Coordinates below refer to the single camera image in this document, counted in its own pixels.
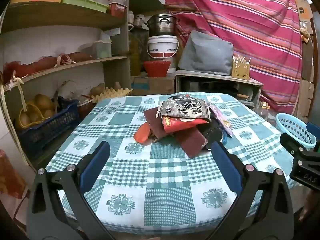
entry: stainless steel pot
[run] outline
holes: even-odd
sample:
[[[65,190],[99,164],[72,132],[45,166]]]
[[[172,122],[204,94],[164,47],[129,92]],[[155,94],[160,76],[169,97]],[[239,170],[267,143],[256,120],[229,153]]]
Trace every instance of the stainless steel pot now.
[[[159,35],[173,35],[176,28],[176,18],[168,13],[153,15],[148,20],[149,37]]]

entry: egg carton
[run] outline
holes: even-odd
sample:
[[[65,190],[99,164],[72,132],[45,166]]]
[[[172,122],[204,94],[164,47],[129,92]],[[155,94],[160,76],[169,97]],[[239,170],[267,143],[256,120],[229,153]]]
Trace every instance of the egg carton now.
[[[98,103],[103,99],[106,98],[119,98],[119,97],[126,97],[128,96],[131,92],[133,91],[133,89],[118,89],[118,90],[114,90],[113,88],[106,88],[106,90],[101,93],[98,96],[91,96],[91,98],[93,99],[93,103]]]

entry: striped fabric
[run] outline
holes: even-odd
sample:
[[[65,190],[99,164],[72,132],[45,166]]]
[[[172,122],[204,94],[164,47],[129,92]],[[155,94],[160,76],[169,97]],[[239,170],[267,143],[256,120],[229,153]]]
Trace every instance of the striped fabric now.
[[[192,30],[214,34],[251,58],[250,77],[264,84],[261,100],[291,114],[299,91],[302,47],[294,0],[165,0],[196,8],[172,12],[184,45]]]

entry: light blue basket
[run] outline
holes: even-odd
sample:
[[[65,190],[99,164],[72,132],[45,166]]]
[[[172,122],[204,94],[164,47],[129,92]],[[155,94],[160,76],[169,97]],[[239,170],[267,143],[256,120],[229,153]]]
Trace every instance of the light blue basket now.
[[[279,113],[276,116],[276,123],[276,128],[280,132],[289,134],[307,150],[316,145],[316,137],[307,131],[307,125],[298,118],[290,114]]]

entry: green plastic tray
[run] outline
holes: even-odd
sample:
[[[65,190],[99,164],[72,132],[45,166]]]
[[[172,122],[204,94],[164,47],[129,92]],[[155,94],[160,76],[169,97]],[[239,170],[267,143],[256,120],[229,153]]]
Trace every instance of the green plastic tray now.
[[[104,13],[107,11],[107,8],[108,8],[108,5],[98,3],[92,0],[61,0],[61,2],[90,8],[90,9],[104,12]]]

